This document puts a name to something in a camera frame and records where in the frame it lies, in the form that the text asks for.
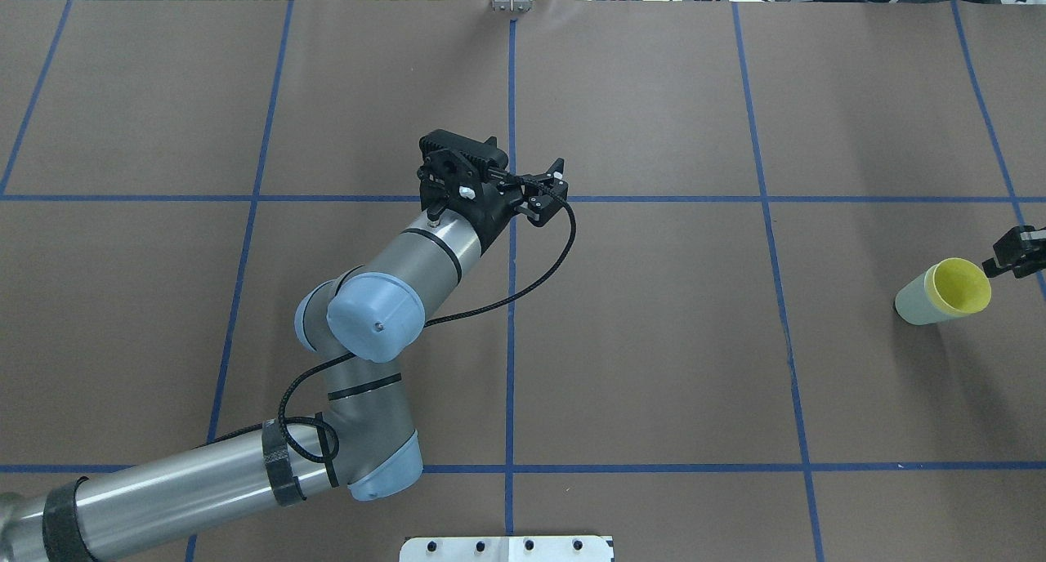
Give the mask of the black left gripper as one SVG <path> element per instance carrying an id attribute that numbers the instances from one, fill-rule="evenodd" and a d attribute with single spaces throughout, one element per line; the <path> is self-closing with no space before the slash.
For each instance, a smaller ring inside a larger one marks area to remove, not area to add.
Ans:
<path id="1" fill-rule="evenodd" d="M 461 185 L 454 177 L 445 179 L 420 170 L 420 208 L 427 221 L 433 224 L 440 222 L 447 212 L 462 216 L 481 242 L 481 251 L 486 252 L 507 228 L 521 204 L 523 216 L 537 228 L 544 227 L 564 207 L 563 201 L 569 197 L 564 172 L 565 160 L 558 158 L 546 171 L 524 175 L 524 185 L 533 189 L 522 189 L 520 185 L 504 182 L 501 177 L 488 181 L 475 179 Z"/>

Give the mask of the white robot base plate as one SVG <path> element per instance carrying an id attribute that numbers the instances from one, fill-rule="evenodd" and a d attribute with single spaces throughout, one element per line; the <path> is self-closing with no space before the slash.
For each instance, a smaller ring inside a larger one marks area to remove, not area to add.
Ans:
<path id="1" fill-rule="evenodd" d="M 613 538 L 598 535 L 418 537 L 400 561 L 615 561 Z"/>

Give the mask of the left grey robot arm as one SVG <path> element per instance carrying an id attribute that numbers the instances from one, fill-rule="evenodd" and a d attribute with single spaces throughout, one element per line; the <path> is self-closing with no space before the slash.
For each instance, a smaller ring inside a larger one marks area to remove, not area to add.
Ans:
<path id="1" fill-rule="evenodd" d="M 78 455 L 44 495 L 2 496 L 5 561 L 101 561 L 179 541 L 350 485 L 359 500 L 388 497 L 422 476 L 396 355 L 425 327 L 511 217 L 542 225 L 565 200 L 563 161 L 545 174 L 479 172 L 471 189 L 420 170 L 422 211 L 373 264 L 306 294 L 294 317 L 323 372 L 328 406 L 285 413 L 262 385 L 287 372 L 280 342 L 236 364 L 241 287 L 231 297 L 217 380 L 191 383 L 199 357 L 184 331 L 212 322 L 188 298 L 218 265 L 247 280 L 264 204 L 335 203 L 325 196 L 3 196 L 2 454 L 16 439 L 44 451 L 123 442 L 149 454 L 192 399 L 212 398 L 207 439 L 194 450 L 132 466 Z M 428 192 L 434 187 L 435 192 Z"/>

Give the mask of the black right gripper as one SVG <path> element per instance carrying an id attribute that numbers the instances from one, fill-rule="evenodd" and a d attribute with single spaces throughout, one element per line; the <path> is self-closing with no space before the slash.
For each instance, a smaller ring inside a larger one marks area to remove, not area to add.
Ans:
<path id="1" fill-rule="evenodd" d="M 1045 230 L 1019 226 L 991 246 L 991 257 L 982 262 L 984 275 L 998 278 L 1011 272 L 1015 279 L 1028 278 L 1045 269 Z"/>

